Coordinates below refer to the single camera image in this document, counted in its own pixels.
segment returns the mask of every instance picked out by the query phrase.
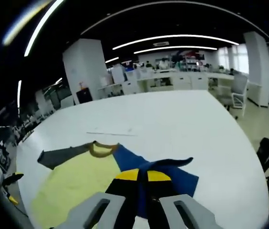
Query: gray gripper finger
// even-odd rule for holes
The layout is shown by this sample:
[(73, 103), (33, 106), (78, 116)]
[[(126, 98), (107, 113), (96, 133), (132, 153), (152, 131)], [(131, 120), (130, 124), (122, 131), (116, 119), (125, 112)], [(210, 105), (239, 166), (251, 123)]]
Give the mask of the gray gripper finger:
[(88, 225), (104, 204), (105, 211), (98, 221), (98, 229), (114, 229), (114, 224), (125, 197), (98, 192), (70, 210), (65, 222), (56, 229), (88, 229)]
[[(184, 229), (183, 219), (189, 219), (189, 229), (222, 229), (215, 221), (215, 215), (199, 204), (189, 195), (183, 194), (160, 198), (160, 203), (166, 214), (171, 229)], [(177, 208), (182, 208), (187, 217), (182, 216)]]

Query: curved led light strip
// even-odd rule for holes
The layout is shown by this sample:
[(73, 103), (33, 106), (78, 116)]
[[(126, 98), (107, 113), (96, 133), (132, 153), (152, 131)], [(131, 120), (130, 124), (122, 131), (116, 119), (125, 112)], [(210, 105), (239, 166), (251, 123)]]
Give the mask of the curved led light strip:
[(125, 47), (125, 46), (130, 45), (130, 44), (135, 44), (135, 43), (145, 42), (145, 41), (150, 41), (150, 40), (155, 40), (155, 39), (161, 39), (161, 38), (170, 38), (170, 37), (208, 38), (208, 39), (213, 39), (213, 40), (218, 40), (218, 41), (222, 41), (222, 42), (228, 42), (228, 43), (231, 43), (231, 44), (239, 45), (239, 43), (232, 42), (232, 41), (229, 41), (229, 40), (226, 40), (226, 39), (221, 39), (221, 38), (218, 38), (218, 37), (210, 37), (210, 36), (204, 36), (204, 35), (192, 35), (192, 34), (179, 34), (179, 35), (165, 35), (165, 36), (157, 36), (157, 37), (144, 38), (144, 39), (140, 39), (140, 40), (137, 40), (137, 41), (128, 42), (126, 44), (122, 44), (122, 45), (116, 46), (116, 47), (112, 48), (112, 50), (116, 50), (116, 49)]
[(58, 84), (61, 80), (62, 80), (62, 78), (60, 78), (58, 81), (56, 81), (55, 84)]
[(19, 82), (18, 82), (18, 93), (17, 93), (17, 105), (18, 105), (18, 108), (20, 108), (20, 90), (21, 90), (21, 83), (22, 83), (22, 80), (19, 80)]
[(2, 44), (4, 46), (10, 45), (10, 43), (14, 40), (17, 34), (23, 29), (23, 27), (44, 7), (46, 7), (51, 0), (40, 0), (38, 3), (31, 5), (28, 7), (20, 17), (13, 23), (13, 25), (9, 28), (8, 32), (5, 34)]
[(111, 62), (111, 61), (115, 61), (115, 60), (117, 60), (117, 59), (119, 59), (119, 58), (118, 58), (118, 57), (115, 57), (115, 58), (112, 58), (112, 59), (110, 59), (110, 60), (105, 61), (105, 63), (109, 63), (109, 62)]
[(43, 25), (45, 24), (45, 22), (47, 21), (47, 19), (50, 17), (50, 15), (54, 12), (54, 10), (56, 10), (57, 7), (59, 7), (59, 5), (63, 2), (64, 0), (56, 0), (51, 7), (48, 9), (48, 11), (44, 14), (44, 16), (41, 18), (40, 22), (38, 23), (37, 27), (34, 30), (33, 35), (30, 38), (30, 41), (28, 43), (28, 46), (26, 47), (24, 56), (28, 56), (30, 51), (31, 51), (31, 47), (33, 46), (38, 33), (40, 32), (41, 28), (43, 27)]
[(141, 52), (149, 52), (149, 51), (161, 50), (161, 49), (180, 49), (180, 48), (181, 49), (183, 49), (183, 48), (192, 48), (192, 49), (217, 50), (217, 48), (211, 48), (211, 47), (183, 45), (183, 46), (168, 46), (168, 47), (161, 47), (161, 48), (154, 48), (154, 49), (145, 49), (145, 50), (134, 52), (134, 54), (141, 53)]

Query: white table surface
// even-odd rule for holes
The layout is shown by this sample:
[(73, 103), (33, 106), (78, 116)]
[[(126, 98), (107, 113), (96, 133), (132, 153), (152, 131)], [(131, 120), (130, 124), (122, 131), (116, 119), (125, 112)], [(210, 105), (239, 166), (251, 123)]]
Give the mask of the white table surface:
[[(101, 132), (106, 135), (88, 134)], [(51, 170), (37, 163), (42, 150), (97, 140), (124, 145), (146, 160), (194, 158), (181, 169), (199, 176), (194, 199), (224, 229), (260, 229), (268, 218), (266, 179), (248, 138), (207, 91), (125, 95), (55, 112), (17, 148), (18, 181), (26, 211)], [(137, 217), (134, 228), (149, 228)]]

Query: ceiling light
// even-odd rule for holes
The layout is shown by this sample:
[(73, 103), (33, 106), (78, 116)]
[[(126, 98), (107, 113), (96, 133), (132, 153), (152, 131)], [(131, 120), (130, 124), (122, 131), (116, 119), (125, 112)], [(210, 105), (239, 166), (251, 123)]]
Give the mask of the ceiling light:
[(55, 84), (58, 84), (61, 80), (62, 80), (62, 78), (60, 78), (58, 81), (56, 81)]
[(43, 94), (47, 94), (47, 92), (48, 92), (50, 89), (51, 89), (51, 87), (49, 87), (49, 89), (48, 89), (48, 90), (46, 90), (46, 91), (45, 91), (45, 93), (43, 93)]
[(45, 22), (47, 21), (47, 19), (50, 17), (50, 15), (54, 12), (54, 10), (56, 10), (56, 8), (63, 2), (64, 0), (56, 0), (48, 9), (48, 11), (44, 14), (44, 16), (42, 17), (42, 19), (40, 20), (40, 22), (38, 23), (37, 27), (35, 28), (35, 31), (33, 33), (33, 35), (31, 36), (31, 39), (28, 43), (28, 46), (26, 47), (24, 56), (28, 56), (30, 51), (31, 51), (31, 47), (33, 46), (38, 33), (40, 32), (41, 28), (43, 27), (43, 25), (45, 24)]
[(232, 41), (225, 40), (225, 39), (221, 39), (221, 38), (218, 38), (218, 37), (210, 37), (210, 36), (204, 36), (204, 35), (191, 35), (191, 34), (179, 34), (179, 35), (165, 35), (165, 36), (157, 36), (157, 37), (144, 38), (144, 39), (140, 39), (140, 40), (136, 40), (136, 41), (133, 41), (133, 42), (129, 42), (129, 43), (126, 43), (126, 44), (122, 44), (122, 45), (116, 46), (116, 47), (112, 48), (112, 50), (116, 50), (116, 49), (125, 47), (125, 46), (130, 45), (130, 44), (135, 44), (135, 43), (145, 42), (145, 41), (150, 41), (150, 40), (155, 40), (155, 39), (161, 39), (161, 38), (170, 38), (170, 37), (207, 38), (207, 39), (213, 39), (213, 40), (218, 40), (218, 41), (222, 41), (222, 42), (228, 42), (228, 43), (231, 43), (231, 44), (239, 45), (239, 43), (232, 42)]
[(111, 61), (115, 61), (115, 60), (117, 60), (117, 59), (119, 59), (119, 58), (118, 58), (118, 57), (115, 57), (115, 58), (113, 58), (113, 59), (111, 59), (111, 60), (105, 61), (105, 63), (109, 63), (109, 62), (111, 62)]
[(122, 63), (129, 63), (129, 62), (131, 62), (131, 61), (124, 61), (124, 62), (122, 62)]
[(17, 93), (17, 105), (18, 105), (18, 108), (20, 108), (20, 90), (21, 90), (21, 83), (22, 83), (22, 80), (19, 80), (19, 82), (18, 82), (18, 93)]
[(155, 51), (155, 50), (161, 50), (161, 49), (183, 49), (183, 48), (191, 48), (191, 49), (211, 49), (211, 50), (217, 50), (217, 48), (211, 48), (211, 47), (203, 47), (203, 46), (168, 46), (168, 47), (161, 47), (161, 48), (154, 48), (154, 49), (146, 49), (134, 52), (134, 54), (141, 53), (141, 52), (149, 52), (149, 51)]

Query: white chair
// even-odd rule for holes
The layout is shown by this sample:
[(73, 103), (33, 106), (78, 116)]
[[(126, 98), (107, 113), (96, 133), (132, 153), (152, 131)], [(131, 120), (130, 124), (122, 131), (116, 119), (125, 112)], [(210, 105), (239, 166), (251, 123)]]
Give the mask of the white chair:
[(238, 74), (234, 76), (231, 86), (231, 92), (228, 95), (219, 95), (217, 99), (227, 107), (242, 109), (242, 116), (245, 114), (247, 99), (248, 78), (245, 75)]

